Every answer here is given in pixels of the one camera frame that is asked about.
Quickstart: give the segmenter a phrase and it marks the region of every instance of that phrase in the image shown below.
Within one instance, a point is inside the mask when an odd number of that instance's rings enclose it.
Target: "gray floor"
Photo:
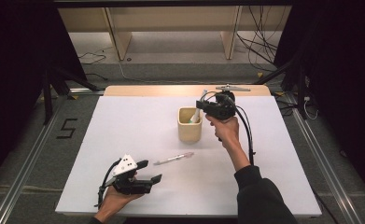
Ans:
[[[232,60],[226,60],[218,33],[136,33],[133,34],[131,46],[126,60],[118,63],[115,51],[107,34],[71,34],[77,54],[86,52],[104,54],[106,58],[94,64],[83,64],[90,83],[106,87],[109,85],[145,85],[145,84],[201,84],[201,83],[250,83],[257,80],[258,73],[268,72],[258,68],[274,69],[271,65],[257,59],[254,54],[237,44]],[[102,57],[85,57],[83,63],[92,63]],[[280,91],[279,83],[282,77],[268,83],[272,91]],[[69,82],[71,88],[79,88],[78,84]],[[28,175],[20,196],[7,217],[7,223],[85,223],[89,217],[67,217],[54,212],[60,199],[63,185],[69,175],[80,143],[91,120],[99,95],[80,94],[77,98],[56,98],[53,103],[59,108],[57,119],[49,130],[49,138],[35,161],[33,170]],[[278,98],[287,101],[286,96]],[[314,106],[308,110],[315,114]],[[335,215],[339,223],[348,223],[343,210],[337,203],[337,197],[332,193],[327,179],[307,143],[302,129],[292,110],[281,110],[289,134],[302,162],[302,167],[315,192],[325,205]],[[62,131],[66,119],[77,119],[69,124],[76,129],[72,138],[58,139],[64,136]],[[44,128],[44,104],[38,99],[33,108],[31,122],[14,150],[12,150],[0,168],[0,205],[13,185],[19,171],[24,166],[26,158],[35,145],[36,138]],[[341,156],[342,149],[334,138],[331,127],[321,116],[308,119],[307,123],[313,130],[317,142],[326,157],[331,161],[331,167],[338,176],[349,199],[353,203],[358,216],[365,223],[365,185],[352,167],[348,158]],[[115,217],[110,223],[122,223],[125,217]],[[129,219],[135,223],[177,223],[175,219]],[[300,218],[300,223],[333,223],[330,214],[323,211],[321,217]],[[205,223],[205,220],[182,220],[178,223]]]

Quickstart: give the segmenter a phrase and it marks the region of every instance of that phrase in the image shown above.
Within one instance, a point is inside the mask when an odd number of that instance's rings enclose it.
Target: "floor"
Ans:
[[[271,36],[269,42],[277,45],[281,34],[281,32],[269,32],[266,36]],[[254,36],[253,32],[243,32],[240,35],[248,39],[252,39]],[[227,60],[218,32],[133,33],[130,47],[122,62],[116,60],[116,53],[107,33],[70,34],[70,36],[85,71],[92,74],[92,76],[88,74],[89,81],[94,83],[109,83],[107,82],[109,80],[98,76],[106,74],[105,78],[110,78],[109,71],[118,70],[120,72],[121,68],[125,70],[125,74],[118,74],[126,83],[149,82],[153,77],[148,74],[134,77],[134,80],[126,80],[127,76],[132,74],[129,73],[129,69],[134,66],[138,69],[145,69],[146,67],[139,68],[139,66],[160,63],[180,69],[183,69],[186,64],[197,64],[198,73],[207,64],[235,67],[249,63],[252,64],[249,75],[254,79],[259,79],[262,74],[266,74],[265,70],[274,69],[261,57],[250,52],[239,40],[236,41],[232,60]],[[264,52],[261,46],[256,46],[254,49]],[[166,82],[173,80],[173,74],[161,74],[159,78],[162,82]],[[275,78],[267,85],[274,92],[281,91],[279,88],[281,80],[282,77]],[[54,98],[55,110],[59,111],[58,116],[64,119],[67,116],[69,116],[68,118],[79,118],[81,121],[79,125],[82,128],[77,128],[74,134],[77,138],[83,138],[84,127],[90,123],[91,115],[81,115],[79,109],[93,110],[98,95],[80,94],[78,100],[63,100],[54,94]],[[294,94],[287,93],[280,96],[278,100],[280,107],[285,107],[293,104]],[[312,106],[308,110],[309,115],[313,118],[316,115],[316,108]],[[285,115],[284,119],[303,169],[313,189],[323,199],[323,204],[336,216],[339,223],[365,223],[365,185],[360,181],[348,158],[343,157],[340,153],[341,148],[332,136],[331,127],[326,120],[321,116],[316,119],[300,120],[298,113],[288,108],[282,109],[281,113]],[[87,217],[66,217],[54,213],[54,208],[63,190],[64,180],[69,174],[69,170],[64,167],[73,165],[74,156],[78,152],[78,147],[71,146],[78,146],[78,144],[52,140],[60,135],[59,132],[51,132],[49,140],[37,142],[37,137],[47,131],[41,122],[37,122],[43,119],[43,114],[43,102],[38,99],[38,104],[32,114],[32,119],[36,122],[27,124],[20,144],[10,152],[0,169],[0,208],[3,203],[10,203],[11,206],[10,210],[5,209],[9,213],[6,214],[3,223],[85,223],[88,220]],[[60,128],[64,119],[56,120],[54,126]],[[308,144],[308,139],[314,140],[314,143]],[[37,152],[37,155],[33,155],[33,149],[36,147],[44,149]],[[27,158],[32,158],[35,166],[23,170],[22,167],[30,167],[27,164]],[[330,168],[334,175],[327,174],[327,168]],[[6,202],[6,196],[13,190],[13,186],[18,186],[18,182],[22,182],[21,188],[15,189],[15,192],[19,194],[13,196],[14,201]],[[347,208],[343,208],[344,199],[351,203],[345,205]],[[124,221],[123,217],[115,217],[111,223],[121,223],[122,221]],[[299,222],[333,223],[333,219],[330,213],[324,210],[321,217],[299,219]]]

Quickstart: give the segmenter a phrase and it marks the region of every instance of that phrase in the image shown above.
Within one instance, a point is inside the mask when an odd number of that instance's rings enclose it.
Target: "white plastic part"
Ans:
[[[115,167],[112,172],[113,176],[121,175],[123,173],[129,172],[133,169],[136,169],[138,165],[133,160],[133,158],[129,154],[125,154],[119,164]]]

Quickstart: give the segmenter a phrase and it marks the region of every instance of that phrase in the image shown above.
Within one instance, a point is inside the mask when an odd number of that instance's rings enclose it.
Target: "beige cup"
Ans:
[[[198,123],[189,123],[195,112],[194,106],[180,107],[178,110],[178,136],[182,142],[195,143],[202,137],[203,111],[200,111]]]

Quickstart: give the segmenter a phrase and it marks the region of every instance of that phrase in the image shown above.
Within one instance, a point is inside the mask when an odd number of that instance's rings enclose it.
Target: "hand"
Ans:
[[[222,145],[226,148],[232,159],[235,171],[250,165],[246,153],[243,151],[239,141],[239,124],[236,117],[226,120],[218,120],[209,115],[205,117],[211,121],[211,126],[215,126],[215,136],[222,139]]]
[[[106,223],[112,216],[117,214],[127,203],[142,197],[144,194],[125,195],[116,191],[113,186],[109,186],[101,204],[100,210],[95,214],[102,223]]]

